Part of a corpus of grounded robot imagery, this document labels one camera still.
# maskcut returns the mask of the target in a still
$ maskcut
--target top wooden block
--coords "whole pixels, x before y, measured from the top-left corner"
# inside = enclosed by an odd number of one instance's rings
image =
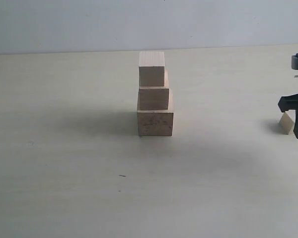
[[[164,52],[160,52],[160,51],[140,52],[139,67],[164,67]]]
[[[164,52],[143,51],[139,55],[139,85],[164,86]]]

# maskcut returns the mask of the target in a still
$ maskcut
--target block tower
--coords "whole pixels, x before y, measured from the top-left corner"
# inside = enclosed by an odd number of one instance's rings
[[[173,101],[164,52],[140,52],[138,135],[172,136]]]

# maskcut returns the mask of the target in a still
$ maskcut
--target table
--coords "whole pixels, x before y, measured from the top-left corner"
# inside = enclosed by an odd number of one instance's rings
[[[0,238],[298,238],[298,45],[167,50],[172,137],[138,137],[139,52],[0,56]]]

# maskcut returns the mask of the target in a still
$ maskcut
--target wooden block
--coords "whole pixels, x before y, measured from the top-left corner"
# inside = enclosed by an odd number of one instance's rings
[[[292,134],[295,126],[295,117],[292,117],[292,115],[288,115],[287,112],[284,112],[282,118],[279,121],[279,124],[286,134]]]
[[[140,110],[138,100],[138,135],[140,136],[172,136],[173,131],[173,100],[169,91],[167,110]]]
[[[169,105],[169,81],[168,73],[164,73],[164,86],[161,87],[139,87],[139,109],[140,110],[166,110]]]
[[[164,84],[164,52],[143,51],[139,54],[139,85],[161,87]]]

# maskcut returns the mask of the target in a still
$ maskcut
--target white wall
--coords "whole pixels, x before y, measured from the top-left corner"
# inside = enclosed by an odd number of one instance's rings
[[[298,0],[0,0],[0,54],[298,43]]]

